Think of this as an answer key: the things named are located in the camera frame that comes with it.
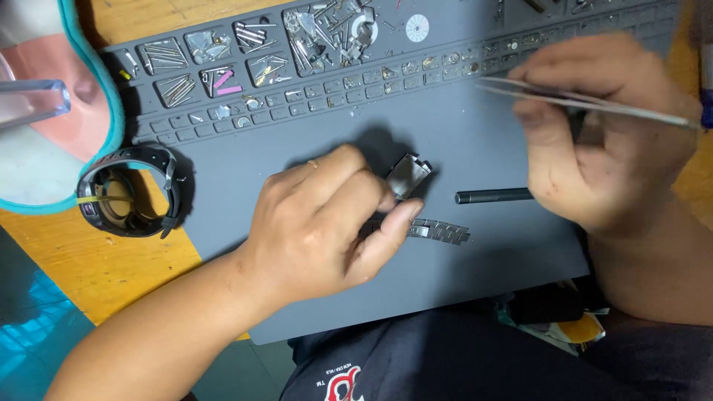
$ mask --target hand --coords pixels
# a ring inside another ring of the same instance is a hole
[[[628,34],[564,41],[533,54],[510,78],[698,120],[701,106],[663,61]],[[514,106],[528,142],[528,185],[548,210],[590,233],[640,230],[697,147],[699,133],[638,118],[590,113],[573,143],[563,111]]]
[[[424,203],[395,205],[361,152],[340,146],[265,181],[250,235],[236,251],[240,269],[283,305],[365,283],[404,243]],[[381,229],[358,239],[377,210],[390,212]]]

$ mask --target red logo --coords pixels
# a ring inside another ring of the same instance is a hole
[[[352,369],[349,369],[348,372],[339,373],[329,379],[329,384],[327,385],[327,396],[324,401],[364,401],[363,395],[359,397],[358,400],[352,398],[354,378],[359,372],[361,372],[361,368],[359,366],[354,366]],[[341,385],[347,386],[347,395],[345,395],[344,398],[339,398],[339,393],[337,392],[337,389],[339,389],[339,386]]]

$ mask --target clear plastic container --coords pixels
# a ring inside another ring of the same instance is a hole
[[[0,81],[0,128],[60,116],[70,107],[69,91],[58,79]]]

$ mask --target black pen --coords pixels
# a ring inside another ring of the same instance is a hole
[[[527,201],[534,199],[527,188],[493,189],[485,191],[464,191],[456,193],[456,204]]]

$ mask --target left hand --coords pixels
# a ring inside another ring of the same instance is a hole
[[[265,181],[248,239],[235,251],[240,272],[281,305],[341,292],[379,272],[423,206],[396,205],[361,152],[340,146]],[[389,212],[381,229],[357,238],[377,210]]]

